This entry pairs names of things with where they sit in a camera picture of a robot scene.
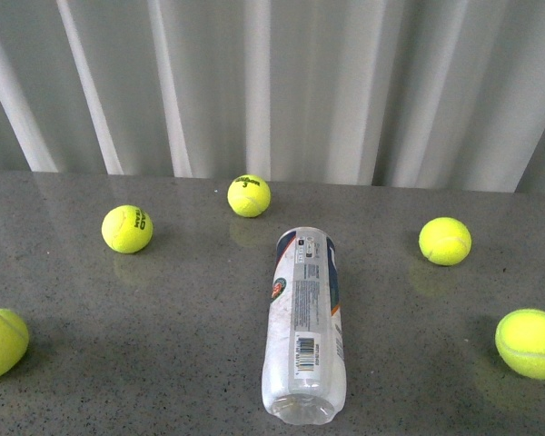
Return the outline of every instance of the tennis ball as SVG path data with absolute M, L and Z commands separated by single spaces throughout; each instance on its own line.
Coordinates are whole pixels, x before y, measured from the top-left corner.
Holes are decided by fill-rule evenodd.
M 119 253 L 135 253 L 152 239 L 154 224 L 150 216 L 136 206 L 115 207 L 103 219 L 101 234 L 111 248 Z
M 0 309 L 0 376 L 15 366 L 28 348 L 28 329 L 14 312 Z
M 472 239 L 466 225 L 454 218 L 435 218 L 424 225 L 419 239 L 421 253 L 432 263 L 460 263 L 471 251 Z
M 254 218 L 266 211 L 270 203 L 271 189 L 256 175 L 241 175 L 228 188 L 228 204 L 240 216 Z
M 519 309 L 500 320 L 495 343 L 502 359 L 515 372 L 545 380 L 545 312 Z

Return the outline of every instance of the speckled granite surface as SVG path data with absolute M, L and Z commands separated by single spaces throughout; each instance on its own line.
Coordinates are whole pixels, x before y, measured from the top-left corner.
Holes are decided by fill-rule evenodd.
M 545 310 L 545 196 L 272 183 L 249 220 L 228 183 L 0 173 L 0 307 L 31 332 L 0 435 L 545 435 L 545 381 L 493 344 L 507 312 Z M 135 255 L 100 234 L 122 203 L 154 220 Z M 419 253 L 439 215 L 471 229 L 458 266 Z M 348 394 L 322 427 L 261 402 L 275 244 L 299 225 L 333 238 L 340 274 Z

